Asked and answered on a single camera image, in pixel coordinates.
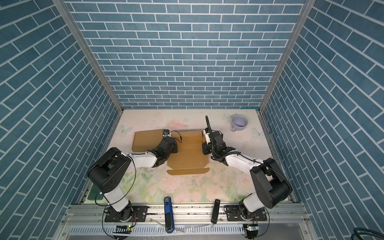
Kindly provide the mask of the cardboard box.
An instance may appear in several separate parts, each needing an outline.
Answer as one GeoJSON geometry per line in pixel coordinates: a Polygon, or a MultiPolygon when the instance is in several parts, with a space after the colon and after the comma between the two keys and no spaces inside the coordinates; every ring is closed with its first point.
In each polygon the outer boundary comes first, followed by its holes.
{"type": "Polygon", "coordinates": [[[163,139],[164,130],[135,132],[132,151],[142,153],[155,149],[163,139]]]}

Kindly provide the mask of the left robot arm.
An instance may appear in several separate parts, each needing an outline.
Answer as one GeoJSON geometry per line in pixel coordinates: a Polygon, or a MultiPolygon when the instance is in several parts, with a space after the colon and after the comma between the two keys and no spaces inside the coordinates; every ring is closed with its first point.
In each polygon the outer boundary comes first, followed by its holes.
{"type": "Polygon", "coordinates": [[[156,168],[164,164],[171,154],[178,152],[177,141],[169,136],[164,137],[155,149],[144,153],[125,154],[113,147],[89,167],[88,178],[108,201],[106,210],[114,214],[118,222],[133,219],[132,204],[128,198],[130,190],[123,191],[120,186],[130,164],[134,167],[134,178],[137,168],[156,168]]]}

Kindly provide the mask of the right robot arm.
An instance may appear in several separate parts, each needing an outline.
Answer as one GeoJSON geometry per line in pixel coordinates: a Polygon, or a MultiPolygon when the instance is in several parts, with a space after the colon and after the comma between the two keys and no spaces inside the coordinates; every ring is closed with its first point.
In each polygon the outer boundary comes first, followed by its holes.
{"type": "Polygon", "coordinates": [[[244,219],[253,218],[259,209],[272,209],[291,194],[292,187],[274,159],[262,161],[243,155],[226,145],[220,131],[206,128],[203,137],[204,155],[211,154],[214,161],[251,176],[254,191],[239,202],[239,210],[244,219]]]}

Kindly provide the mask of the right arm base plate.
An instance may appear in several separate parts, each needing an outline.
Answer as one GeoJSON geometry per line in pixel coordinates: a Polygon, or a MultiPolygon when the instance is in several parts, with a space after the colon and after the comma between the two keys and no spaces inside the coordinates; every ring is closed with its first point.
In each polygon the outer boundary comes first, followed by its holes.
{"type": "Polygon", "coordinates": [[[228,222],[239,221],[266,221],[267,215],[264,208],[249,212],[243,205],[224,205],[223,210],[228,222]]]}

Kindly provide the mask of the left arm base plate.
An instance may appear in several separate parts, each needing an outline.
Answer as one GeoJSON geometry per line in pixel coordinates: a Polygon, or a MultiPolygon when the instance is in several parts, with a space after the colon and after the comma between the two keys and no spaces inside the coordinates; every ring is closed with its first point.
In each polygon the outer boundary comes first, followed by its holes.
{"type": "Polygon", "coordinates": [[[127,206],[121,212],[117,212],[113,207],[107,207],[104,211],[104,221],[107,223],[145,222],[148,209],[148,206],[127,206]]]}

